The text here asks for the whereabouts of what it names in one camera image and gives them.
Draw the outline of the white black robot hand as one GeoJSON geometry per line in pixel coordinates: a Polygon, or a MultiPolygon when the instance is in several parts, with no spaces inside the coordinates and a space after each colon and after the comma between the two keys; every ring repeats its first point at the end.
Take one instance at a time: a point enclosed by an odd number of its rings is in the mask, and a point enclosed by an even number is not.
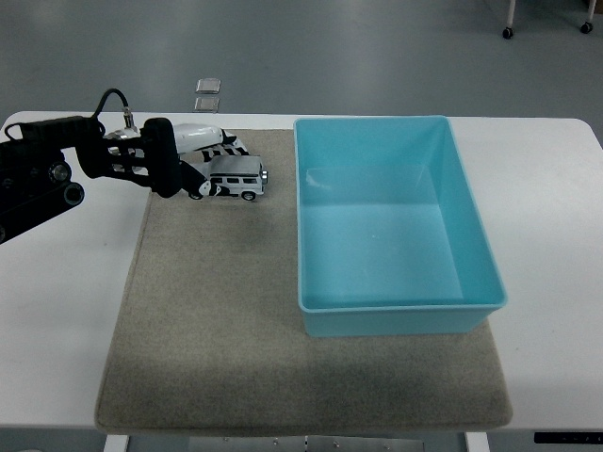
{"type": "Polygon", "coordinates": [[[174,126],[176,151],[179,156],[195,153],[200,158],[192,164],[180,160],[183,189],[193,200],[204,197],[231,197],[229,188],[213,182],[209,171],[218,157],[249,155],[242,141],[218,126],[177,124],[174,126]]]}

